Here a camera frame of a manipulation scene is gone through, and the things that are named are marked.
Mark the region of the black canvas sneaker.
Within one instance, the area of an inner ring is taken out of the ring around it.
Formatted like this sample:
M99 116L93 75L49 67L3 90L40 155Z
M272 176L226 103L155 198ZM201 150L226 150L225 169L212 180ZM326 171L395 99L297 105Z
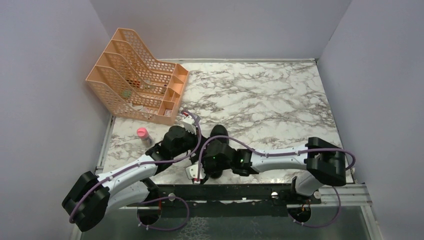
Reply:
M228 136L228 131L223 125L217 124L212 128L209 135L210 138L215 136ZM221 147L226 147L229 145L229 140L227 138L217 138L210 142L209 146L206 148L206 152L211 154L214 150L216 151L218 142L221 143ZM222 176L223 170L226 169L228 165L228 159L225 157L225 155L222 155L216 158L214 163L218 165L218 170L211 172L210 178L218 179Z

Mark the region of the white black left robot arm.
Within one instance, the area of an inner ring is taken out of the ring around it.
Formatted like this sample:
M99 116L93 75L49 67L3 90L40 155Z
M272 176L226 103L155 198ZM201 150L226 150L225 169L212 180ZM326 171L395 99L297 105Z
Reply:
M175 125L160 142L133 162L99 175L84 172L61 203L69 222L86 232L111 211L135 202L152 205L157 200L157 191L143 181L174 163L197 157L206 140L198 129L191 132Z

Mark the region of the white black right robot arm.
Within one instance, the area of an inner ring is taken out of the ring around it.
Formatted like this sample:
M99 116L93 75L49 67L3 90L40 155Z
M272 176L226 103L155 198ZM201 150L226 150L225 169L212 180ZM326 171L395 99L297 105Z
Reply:
M347 152L319 137L310 137L298 147L272 150L253 149L247 145L234 149L229 136L208 139L199 152L193 182L200 184L220 171L248 177L274 170L301 170L292 180L289 199L300 204L324 185L342 187L346 181Z

